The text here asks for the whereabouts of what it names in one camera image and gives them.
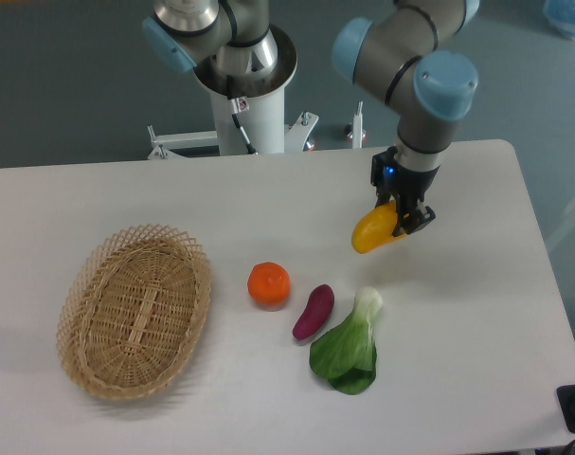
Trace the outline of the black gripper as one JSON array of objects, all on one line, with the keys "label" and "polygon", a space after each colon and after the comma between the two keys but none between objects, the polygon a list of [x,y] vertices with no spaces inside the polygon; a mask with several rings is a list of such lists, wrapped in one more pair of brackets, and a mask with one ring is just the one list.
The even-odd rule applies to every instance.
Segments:
[{"label": "black gripper", "polygon": [[397,152],[397,147],[391,146],[372,157],[370,184],[375,188],[375,208],[392,199],[397,215],[392,235],[401,237],[424,229],[436,219],[436,213],[423,201],[439,169],[411,171],[397,162]]}]

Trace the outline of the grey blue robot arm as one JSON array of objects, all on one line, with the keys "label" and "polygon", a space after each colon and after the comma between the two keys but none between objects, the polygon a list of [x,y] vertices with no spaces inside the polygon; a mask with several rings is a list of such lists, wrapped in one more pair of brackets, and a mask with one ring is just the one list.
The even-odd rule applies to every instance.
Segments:
[{"label": "grey blue robot arm", "polygon": [[[400,1],[380,24],[350,20],[333,43],[336,71],[399,116],[395,144],[371,161],[377,201],[351,236],[360,253],[435,219],[425,195],[478,84],[475,66],[440,44],[477,8],[475,1]],[[167,66],[193,72],[210,94],[222,154],[288,151],[296,130],[284,122],[283,91],[297,56],[267,2],[156,1],[142,30]]]}]

